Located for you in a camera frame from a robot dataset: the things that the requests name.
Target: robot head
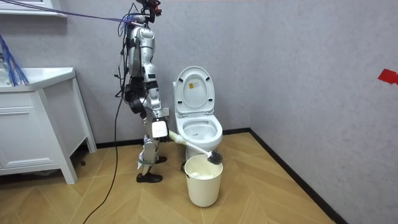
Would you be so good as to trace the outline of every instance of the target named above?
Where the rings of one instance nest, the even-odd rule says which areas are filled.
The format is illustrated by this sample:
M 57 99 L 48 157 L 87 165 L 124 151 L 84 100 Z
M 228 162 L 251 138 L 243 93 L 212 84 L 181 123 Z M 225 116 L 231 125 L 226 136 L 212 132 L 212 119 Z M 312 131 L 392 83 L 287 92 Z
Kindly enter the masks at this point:
M 155 16 L 161 16 L 162 10 L 158 8 L 160 1 L 158 0 L 137 0 L 138 3 L 142 4 L 141 13 L 147 13 L 149 11 L 149 17 L 147 22 L 154 23 Z

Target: red object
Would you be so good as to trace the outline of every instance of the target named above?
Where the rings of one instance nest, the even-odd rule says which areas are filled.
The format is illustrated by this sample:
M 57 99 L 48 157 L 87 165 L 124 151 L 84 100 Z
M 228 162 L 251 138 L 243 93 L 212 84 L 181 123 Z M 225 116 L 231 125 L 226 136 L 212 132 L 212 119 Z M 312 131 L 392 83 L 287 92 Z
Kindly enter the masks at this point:
M 398 85 L 398 74 L 388 69 L 384 69 L 378 79 L 391 85 L 394 83 Z

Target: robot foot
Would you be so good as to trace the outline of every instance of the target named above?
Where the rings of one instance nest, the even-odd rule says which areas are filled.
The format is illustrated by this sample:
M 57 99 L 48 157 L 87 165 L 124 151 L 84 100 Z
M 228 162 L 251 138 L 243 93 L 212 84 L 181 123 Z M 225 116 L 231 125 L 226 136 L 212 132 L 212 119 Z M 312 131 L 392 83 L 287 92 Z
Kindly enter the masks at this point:
M 160 163 L 166 162 L 166 161 L 167 161 L 167 157 L 159 156 L 158 160 L 156 161 L 156 164 L 160 164 Z
M 138 183 L 159 183 L 163 180 L 161 175 L 151 174 L 148 172 L 146 175 L 138 174 L 137 182 Z

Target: white cabinet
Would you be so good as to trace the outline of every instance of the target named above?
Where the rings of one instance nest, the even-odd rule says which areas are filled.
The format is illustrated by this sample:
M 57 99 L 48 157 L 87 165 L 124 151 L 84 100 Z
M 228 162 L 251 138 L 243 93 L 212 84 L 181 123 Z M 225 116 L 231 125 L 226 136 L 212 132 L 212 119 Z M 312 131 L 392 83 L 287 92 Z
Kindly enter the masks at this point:
M 0 85 L 0 175 L 61 169 L 66 182 L 74 184 L 70 156 L 83 142 L 96 151 L 75 71 L 33 68 L 26 73 L 29 78 L 40 71 L 47 77 L 41 82 Z
M 0 108 L 0 133 L 3 168 L 55 163 L 33 106 Z

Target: bucket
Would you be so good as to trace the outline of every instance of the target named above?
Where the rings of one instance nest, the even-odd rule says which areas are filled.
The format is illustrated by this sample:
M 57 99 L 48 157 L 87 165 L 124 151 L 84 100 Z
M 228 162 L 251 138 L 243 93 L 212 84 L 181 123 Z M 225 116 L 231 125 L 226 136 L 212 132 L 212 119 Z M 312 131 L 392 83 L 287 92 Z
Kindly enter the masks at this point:
M 187 175 L 189 198 L 199 207 L 209 207 L 218 198 L 223 164 L 214 165 L 207 161 L 207 155 L 191 157 L 182 164 L 181 171 Z

